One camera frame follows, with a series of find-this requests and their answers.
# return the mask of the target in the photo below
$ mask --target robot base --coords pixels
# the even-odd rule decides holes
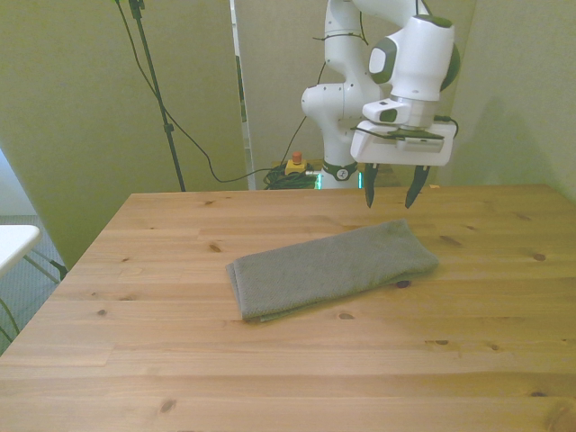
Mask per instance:
[[[355,171],[347,180],[339,181],[322,169],[319,174],[321,176],[320,189],[358,189],[358,175],[359,172]]]

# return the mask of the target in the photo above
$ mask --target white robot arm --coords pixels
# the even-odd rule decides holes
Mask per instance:
[[[360,34],[360,12],[402,27],[376,44],[368,71],[360,58],[362,41],[354,37]],[[302,109],[324,139],[323,185],[355,187],[351,171],[356,162],[365,162],[370,206],[378,164],[416,165],[406,201],[410,207],[428,167],[445,165],[452,151],[456,127],[435,121],[435,112],[441,89],[454,80],[459,66],[454,26],[431,15],[419,0],[328,0],[326,62],[346,82],[317,85],[302,98]],[[382,84],[392,87],[383,100]],[[367,120],[358,124],[362,115]]]

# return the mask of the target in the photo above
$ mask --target wall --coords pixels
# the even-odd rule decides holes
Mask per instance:
[[[478,0],[446,185],[545,183],[576,202],[576,4]]]
[[[142,13],[166,107],[220,177],[242,176],[229,0],[147,0]],[[0,40],[0,143],[72,266],[131,193],[179,190],[158,103],[111,0],[2,0]],[[246,188],[218,184],[203,155],[175,141],[188,190]]]
[[[432,12],[449,18],[456,27],[456,44],[462,54],[475,0],[428,0]],[[238,37],[250,141],[256,168],[279,161],[300,124],[301,96],[315,86],[324,62],[324,46],[313,38],[324,36],[327,0],[237,0]],[[374,45],[398,30],[393,24],[364,16],[366,38]],[[366,64],[370,54],[366,47]],[[342,82],[327,70],[322,82]],[[440,113],[450,113],[457,82],[443,94]],[[292,150],[306,158],[322,158],[323,142],[317,125],[307,120]],[[413,167],[396,166],[400,180],[409,185]]]
[[[0,150],[0,216],[34,214],[36,211]]]

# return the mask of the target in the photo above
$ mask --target table surface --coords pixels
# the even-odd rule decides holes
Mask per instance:
[[[0,277],[16,265],[41,240],[32,225],[0,225]]]
[[[576,207],[405,192],[131,196],[0,357],[0,430],[576,430]],[[433,274],[240,320],[235,258],[399,218]]]

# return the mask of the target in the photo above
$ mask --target folded towel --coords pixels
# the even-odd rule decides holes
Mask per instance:
[[[226,266],[243,320],[273,320],[312,304],[434,270],[437,258],[405,220],[243,256]]]

